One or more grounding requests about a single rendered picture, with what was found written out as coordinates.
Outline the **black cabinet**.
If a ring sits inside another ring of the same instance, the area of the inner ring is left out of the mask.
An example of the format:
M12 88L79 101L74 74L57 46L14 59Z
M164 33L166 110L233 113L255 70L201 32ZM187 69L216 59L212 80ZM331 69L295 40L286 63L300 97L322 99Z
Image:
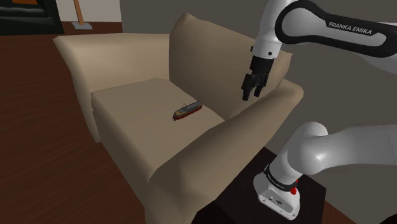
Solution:
M56 0L0 0L0 36L63 33Z

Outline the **red and grey toy train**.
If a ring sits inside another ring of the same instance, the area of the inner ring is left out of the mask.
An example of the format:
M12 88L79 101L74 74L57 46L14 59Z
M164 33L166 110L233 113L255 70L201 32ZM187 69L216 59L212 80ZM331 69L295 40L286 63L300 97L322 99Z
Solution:
M176 121L176 120L185 118L186 116L189 116L192 113L195 113L195 112L199 111L200 109L202 109L202 106L203 106L202 101L197 101L197 102L191 103L189 105L185 105L184 107L182 107L174 112L172 119L174 121Z

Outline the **dark robot stand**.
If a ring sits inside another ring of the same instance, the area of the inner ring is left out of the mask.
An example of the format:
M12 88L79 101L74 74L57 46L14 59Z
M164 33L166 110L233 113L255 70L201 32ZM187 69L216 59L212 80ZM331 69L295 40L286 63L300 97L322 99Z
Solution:
M254 177L275 157L270 150L261 149L214 201L197 212L192 224L321 224L326 188L306 175L298 180L300 210L294 220L258 200Z

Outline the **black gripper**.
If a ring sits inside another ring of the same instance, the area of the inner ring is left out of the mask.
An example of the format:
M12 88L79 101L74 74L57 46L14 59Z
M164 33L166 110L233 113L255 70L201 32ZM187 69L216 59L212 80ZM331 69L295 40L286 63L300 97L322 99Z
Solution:
M254 96L259 97L263 87L266 86L268 81L268 76L272 65L274 63L274 59L265 59L257 56L252 56L250 70L251 74L246 74L244 80L242 82L241 89L243 90L242 93L242 100L248 101L249 96L252 91L252 82L256 78L255 83L255 91Z

